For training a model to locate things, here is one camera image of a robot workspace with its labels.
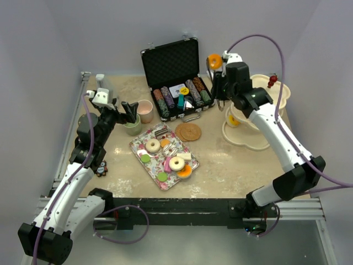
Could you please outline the green ceramic cup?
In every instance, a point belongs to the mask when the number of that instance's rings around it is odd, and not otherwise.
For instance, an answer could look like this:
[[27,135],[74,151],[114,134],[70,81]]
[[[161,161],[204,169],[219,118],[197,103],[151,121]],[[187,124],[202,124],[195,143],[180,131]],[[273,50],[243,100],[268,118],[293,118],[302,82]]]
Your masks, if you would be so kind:
[[141,118],[137,114],[135,123],[126,123],[123,125],[125,128],[125,132],[130,136],[139,135],[142,131],[142,123]]

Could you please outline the metal tongs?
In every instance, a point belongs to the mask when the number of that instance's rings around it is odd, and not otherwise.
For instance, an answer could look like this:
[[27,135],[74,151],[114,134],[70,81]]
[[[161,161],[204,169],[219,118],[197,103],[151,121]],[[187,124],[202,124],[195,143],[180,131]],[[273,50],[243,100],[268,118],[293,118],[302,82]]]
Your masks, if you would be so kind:
[[[210,57],[206,59],[206,68],[207,68],[208,77],[213,85],[213,78],[215,76],[215,72],[214,70],[211,70]],[[217,103],[218,109],[222,112],[224,110],[225,103],[221,104],[221,101],[216,97],[216,95],[217,95],[217,89],[214,89],[214,87],[212,87],[211,88],[212,99],[215,103]]]

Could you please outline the orange glazed donut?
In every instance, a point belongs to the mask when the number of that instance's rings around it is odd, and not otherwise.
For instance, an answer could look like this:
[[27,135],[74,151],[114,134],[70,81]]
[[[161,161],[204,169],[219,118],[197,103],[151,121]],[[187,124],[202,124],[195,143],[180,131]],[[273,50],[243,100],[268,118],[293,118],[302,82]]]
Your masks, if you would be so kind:
[[208,60],[208,66],[212,70],[217,70],[222,67],[223,65],[223,59],[222,56],[218,54],[210,54],[207,58]]

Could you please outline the orange yellow small donut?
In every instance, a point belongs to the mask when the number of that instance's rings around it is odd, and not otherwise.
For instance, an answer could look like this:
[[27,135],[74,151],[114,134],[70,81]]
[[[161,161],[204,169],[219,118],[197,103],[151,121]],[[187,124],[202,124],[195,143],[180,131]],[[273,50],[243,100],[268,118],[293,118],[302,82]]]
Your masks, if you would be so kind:
[[232,127],[237,127],[240,124],[240,122],[237,119],[235,119],[232,115],[229,115],[228,121],[229,121],[229,126],[232,126]]

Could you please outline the chocolate layered cake slice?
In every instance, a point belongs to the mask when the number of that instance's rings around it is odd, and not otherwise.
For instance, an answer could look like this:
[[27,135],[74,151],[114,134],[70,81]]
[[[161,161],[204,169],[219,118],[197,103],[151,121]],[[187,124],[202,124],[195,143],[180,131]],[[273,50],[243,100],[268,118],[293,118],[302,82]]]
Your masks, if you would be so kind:
[[164,135],[166,135],[167,133],[169,133],[169,130],[167,128],[164,129],[160,129],[154,132],[154,135],[157,139],[162,138]]

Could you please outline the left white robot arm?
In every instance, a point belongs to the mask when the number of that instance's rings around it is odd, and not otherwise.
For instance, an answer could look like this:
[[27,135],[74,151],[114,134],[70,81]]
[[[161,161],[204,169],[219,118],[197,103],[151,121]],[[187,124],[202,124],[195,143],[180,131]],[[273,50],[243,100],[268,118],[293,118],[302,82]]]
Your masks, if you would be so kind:
[[104,145],[116,124],[134,123],[138,103],[122,102],[125,112],[116,106],[98,107],[99,115],[86,112],[78,119],[77,137],[66,172],[51,198],[31,224],[23,223],[18,236],[26,255],[50,264],[63,264],[74,240],[97,215],[114,211],[113,195],[98,191],[83,204],[75,204],[87,183],[100,167]]

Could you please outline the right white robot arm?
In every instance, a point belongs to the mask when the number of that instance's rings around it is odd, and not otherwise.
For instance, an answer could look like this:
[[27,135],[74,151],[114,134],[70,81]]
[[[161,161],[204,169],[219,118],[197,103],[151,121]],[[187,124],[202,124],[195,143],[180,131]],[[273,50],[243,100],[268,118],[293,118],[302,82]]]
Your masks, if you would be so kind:
[[272,183],[247,195],[245,209],[250,216],[257,217],[265,211],[265,206],[280,200],[289,201],[318,184],[320,172],[326,165],[324,159],[314,157],[293,136],[278,115],[269,93],[264,88],[253,87],[246,63],[228,62],[223,71],[216,71],[212,93],[218,99],[231,100],[260,130],[284,171]]

